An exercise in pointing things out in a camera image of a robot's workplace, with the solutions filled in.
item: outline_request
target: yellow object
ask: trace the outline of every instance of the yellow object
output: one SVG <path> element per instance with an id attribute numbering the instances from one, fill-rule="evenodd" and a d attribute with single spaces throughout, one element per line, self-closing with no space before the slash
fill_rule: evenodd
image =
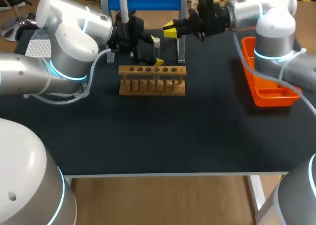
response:
<path id="1" fill-rule="evenodd" d="M 166 26 L 171 26 L 173 25 L 173 20 L 169 21 L 167 24 L 165 24 L 163 27 L 166 27 Z"/>
<path id="2" fill-rule="evenodd" d="M 311 1 L 311 0 L 299 0 L 299 1 Z"/>
<path id="3" fill-rule="evenodd" d="M 163 30 L 163 36 L 165 36 L 167 38 L 177 38 L 177 30 L 176 30 L 176 28 Z"/>
<path id="4" fill-rule="evenodd" d="M 153 65 L 153 67 L 158 67 L 160 65 L 162 65 L 164 62 L 164 60 L 160 59 L 160 58 L 156 58 L 156 63 Z"/>

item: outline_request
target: wooden peg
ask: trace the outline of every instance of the wooden peg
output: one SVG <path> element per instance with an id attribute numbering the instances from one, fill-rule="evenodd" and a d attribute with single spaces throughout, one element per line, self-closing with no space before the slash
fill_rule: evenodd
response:
<path id="1" fill-rule="evenodd" d="M 124 85 L 127 85 L 127 75 L 123 74 L 123 83 Z"/>
<path id="2" fill-rule="evenodd" d="M 129 80 L 129 84 L 130 84 L 130 91 L 133 91 L 133 79 L 132 78 Z"/>
<path id="3" fill-rule="evenodd" d="M 149 78 L 147 78 L 147 85 L 146 85 L 147 89 L 146 89 L 146 91 L 149 91 L 149 86 L 150 86 L 150 80 L 149 80 Z"/>
<path id="4" fill-rule="evenodd" d="M 138 90 L 140 91 L 142 80 L 138 79 Z"/>
<path id="5" fill-rule="evenodd" d="M 175 83 L 175 80 L 174 78 L 172 79 L 172 85 L 171 85 L 171 91 L 174 91 L 174 83 Z"/>
<path id="6" fill-rule="evenodd" d="M 180 75 L 180 76 L 179 76 L 179 80 L 178 80 L 178 84 L 179 84 L 179 85 L 182 84 L 182 79 L 183 79 L 183 77 Z"/>
<path id="7" fill-rule="evenodd" d="M 167 80 L 163 79 L 163 91 L 166 91 Z"/>
<path id="8" fill-rule="evenodd" d="M 158 86 L 158 79 L 155 78 L 155 91 L 157 91 L 157 86 Z"/>

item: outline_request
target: white tube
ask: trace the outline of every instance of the white tube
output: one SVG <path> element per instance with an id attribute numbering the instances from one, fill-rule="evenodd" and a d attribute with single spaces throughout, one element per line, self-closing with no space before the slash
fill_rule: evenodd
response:
<path id="1" fill-rule="evenodd" d="M 280 84 L 284 85 L 285 87 L 290 88 L 291 90 L 293 90 L 306 103 L 306 105 L 309 107 L 309 109 L 312 111 L 312 113 L 316 117 L 316 109 L 313 107 L 313 105 L 310 103 L 310 101 L 303 95 L 303 93 L 301 93 L 292 84 L 290 84 L 288 82 L 285 82 L 285 81 L 282 81 L 282 80 L 279 80 L 278 78 L 274 78 L 274 77 L 271 77 L 271 76 L 259 73 L 258 71 L 254 70 L 254 69 L 251 69 L 249 67 L 249 65 L 247 64 L 247 62 L 245 61 L 244 57 L 243 57 L 242 50 L 241 50 L 241 47 L 240 47 L 239 40 L 237 38 L 236 32 L 233 32 L 233 38 L 234 38 L 235 46 L 237 48 L 238 54 L 240 56 L 240 59 L 241 59 L 243 65 L 248 69 L 249 72 L 251 72 L 252 74 L 254 74 L 254 75 L 256 75 L 256 76 L 258 76 L 260 78 L 264 78 L 264 79 L 267 79 L 267 80 L 270 80 L 270 81 L 274 81 L 274 82 L 280 83 Z"/>
<path id="2" fill-rule="evenodd" d="M 66 100 L 66 101 L 54 101 L 54 100 L 48 100 L 38 94 L 31 94 L 32 96 L 34 96 L 35 98 L 41 100 L 41 101 L 44 101 L 48 104 L 53 104 L 53 105 L 66 105 L 66 104 L 70 104 L 70 103 L 73 103 L 73 102 L 76 102 L 82 98 L 85 98 L 86 96 L 89 95 L 90 93 L 90 87 L 91 87 L 91 84 L 92 84 L 92 79 L 93 79 L 93 73 L 94 73 L 94 67 L 95 67 L 95 64 L 97 63 L 98 59 L 105 53 L 108 53 L 108 52 L 111 52 L 111 50 L 108 48 L 108 49 L 105 49 L 103 51 L 101 51 L 95 58 L 92 66 L 91 66 L 91 69 L 90 69 L 90 74 L 89 74 L 89 81 L 88 81 L 88 85 L 86 87 L 86 89 L 84 90 L 83 93 L 79 94 L 76 98 L 74 99 L 71 99 L 71 100 Z"/>
<path id="3" fill-rule="evenodd" d="M 127 0 L 119 0 L 119 6 L 120 6 L 120 15 L 122 17 L 122 22 L 127 23 L 129 20 Z"/>

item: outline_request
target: white cable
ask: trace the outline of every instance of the white cable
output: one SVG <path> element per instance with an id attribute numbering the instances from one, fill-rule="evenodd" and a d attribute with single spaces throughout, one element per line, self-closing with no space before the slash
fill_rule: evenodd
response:
<path id="1" fill-rule="evenodd" d="M 70 104 L 70 103 L 73 103 L 73 102 L 76 102 L 82 98 L 85 98 L 86 96 L 89 95 L 90 93 L 90 87 L 91 87 L 91 84 L 92 84 L 92 79 L 93 79 L 93 73 L 94 73 L 94 67 L 95 67 L 95 64 L 97 63 L 98 59 L 105 53 L 108 53 L 108 52 L 111 52 L 111 50 L 108 48 L 108 49 L 105 49 L 103 51 L 101 51 L 95 58 L 92 66 L 91 66 L 91 69 L 90 69 L 90 74 L 89 74 L 89 81 L 88 81 L 88 85 L 86 87 L 86 89 L 84 90 L 83 93 L 79 94 L 76 98 L 74 99 L 71 99 L 71 100 L 66 100 L 66 101 L 54 101 L 54 100 L 49 100 L 49 99 L 46 99 L 38 94 L 31 94 L 31 96 L 34 96 L 35 98 L 41 100 L 41 101 L 44 101 L 48 104 L 53 104 L 53 105 L 66 105 L 66 104 Z"/>
<path id="2" fill-rule="evenodd" d="M 290 88 L 291 90 L 293 90 L 295 93 L 297 93 L 300 96 L 300 98 L 305 102 L 305 104 L 309 107 L 309 109 L 312 111 L 312 113 L 316 117 L 316 109 L 313 107 L 313 105 L 310 103 L 310 101 L 303 95 L 303 93 L 301 93 L 292 84 L 290 84 L 288 82 L 285 82 L 285 81 L 282 81 L 282 80 L 279 80 L 278 78 L 274 78 L 274 77 L 271 77 L 271 76 L 259 73 L 258 71 L 254 70 L 254 69 L 251 69 L 249 67 L 249 65 L 247 64 L 247 62 L 245 61 L 244 57 L 243 57 L 243 54 L 242 54 L 242 51 L 241 51 L 241 47 L 240 47 L 239 40 L 238 40 L 236 32 L 233 32 L 233 38 L 234 38 L 235 46 L 237 48 L 239 57 L 240 57 L 243 65 L 248 69 L 249 72 L 251 72 L 252 74 L 254 74 L 254 75 L 256 75 L 256 76 L 258 76 L 260 78 L 264 78 L 264 79 L 267 79 L 267 80 L 270 80 L 270 81 L 273 81 L 273 82 L 280 83 L 280 84 L 284 85 L 285 87 Z"/>
<path id="3" fill-rule="evenodd" d="M 282 81 L 282 77 L 283 77 L 283 73 L 288 65 L 289 62 L 291 62 L 294 58 L 296 58 L 298 55 L 300 55 L 301 53 L 306 53 L 306 49 L 305 48 L 301 48 L 301 51 L 293 54 L 288 60 L 285 61 L 284 64 L 282 64 L 282 67 L 281 67 L 281 70 L 280 70 L 280 73 L 278 75 L 278 79 L 280 81 Z"/>

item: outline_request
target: white table frame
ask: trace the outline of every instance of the white table frame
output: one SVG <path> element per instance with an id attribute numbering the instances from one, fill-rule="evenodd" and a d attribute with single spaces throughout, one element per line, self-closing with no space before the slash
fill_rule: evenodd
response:
<path id="1" fill-rule="evenodd" d="M 110 175 L 78 175 L 65 176 L 69 185 L 72 179 L 80 178 L 111 178 L 111 177 L 183 177 L 183 176 L 247 176 L 248 184 L 251 193 L 251 199 L 255 210 L 255 220 L 257 225 L 264 225 L 264 221 L 270 216 L 273 203 L 272 199 L 267 200 L 263 192 L 261 180 L 259 175 L 274 174 L 286 175 L 287 172 L 273 172 L 273 173 L 144 173 L 144 174 L 110 174 Z"/>

